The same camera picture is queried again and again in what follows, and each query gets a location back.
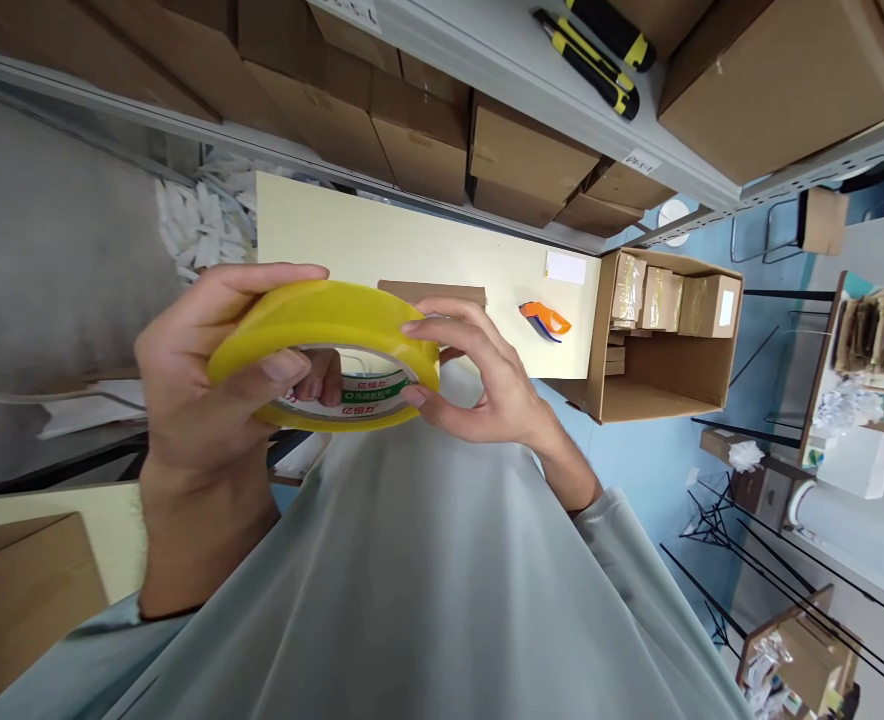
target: packing tape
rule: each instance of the packing tape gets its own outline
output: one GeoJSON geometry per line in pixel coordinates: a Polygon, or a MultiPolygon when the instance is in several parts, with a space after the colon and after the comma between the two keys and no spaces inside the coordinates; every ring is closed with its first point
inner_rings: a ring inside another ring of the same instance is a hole
{"type": "Polygon", "coordinates": [[[361,432],[398,425],[418,415],[399,395],[403,387],[418,383],[439,389],[438,345],[412,340],[399,329],[423,317],[404,300],[362,285],[335,280],[283,285],[259,300],[215,351],[209,380],[216,385],[283,348],[334,348],[343,361],[358,353],[381,368],[367,369],[363,375],[343,372],[338,406],[301,402],[290,392],[255,416],[279,427],[313,432],[361,432]]]}

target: white paper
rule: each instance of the white paper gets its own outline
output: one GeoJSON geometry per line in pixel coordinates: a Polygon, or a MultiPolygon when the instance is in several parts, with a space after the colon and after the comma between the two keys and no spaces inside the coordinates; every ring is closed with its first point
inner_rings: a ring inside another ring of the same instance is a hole
{"type": "Polygon", "coordinates": [[[636,148],[622,160],[622,164],[628,165],[630,168],[643,175],[649,175],[659,169],[659,166],[662,165],[662,161],[654,155],[649,155],[645,150],[636,148]]]}
{"type": "Polygon", "coordinates": [[[549,250],[545,254],[545,276],[550,280],[585,285],[585,258],[549,250]]]}
{"type": "Polygon", "coordinates": [[[735,307],[735,293],[731,290],[722,291],[722,310],[719,312],[719,327],[732,324],[732,309],[735,307]]]}

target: table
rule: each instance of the table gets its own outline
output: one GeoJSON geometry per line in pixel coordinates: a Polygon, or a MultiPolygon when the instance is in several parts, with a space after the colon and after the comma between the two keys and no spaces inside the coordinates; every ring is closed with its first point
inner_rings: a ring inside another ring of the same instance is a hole
{"type": "Polygon", "coordinates": [[[486,312],[529,377],[588,374],[600,260],[287,178],[259,173],[259,262],[317,263],[334,280],[484,286],[486,312]],[[546,252],[585,261],[585,283],[545,276],[546,252]],[[551,342],[519,313],[537,300],[570,323],[551,342]]]}

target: paper card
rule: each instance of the paper card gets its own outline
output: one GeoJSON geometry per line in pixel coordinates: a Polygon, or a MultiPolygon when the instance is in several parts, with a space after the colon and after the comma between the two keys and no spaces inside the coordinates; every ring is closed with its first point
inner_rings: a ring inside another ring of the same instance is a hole
{"type": "Polygon", "coordinates": [[[545,276],[575,285],[585,285],[585,258],[552,252],[545,254],[545,276]]]}

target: gray floor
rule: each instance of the gray floor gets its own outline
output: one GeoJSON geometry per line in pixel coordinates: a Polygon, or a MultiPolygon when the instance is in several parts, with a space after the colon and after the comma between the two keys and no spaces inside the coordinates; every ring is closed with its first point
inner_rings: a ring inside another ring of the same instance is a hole
{"type": "MultiPolygon", "coordinates": [[[[131,366],[179,293],[152,178],[0,104],[0,390],[131,366]]],[[[0,481],[118,431],[41,443],[39,406],[0,406],[0,481]]]]}

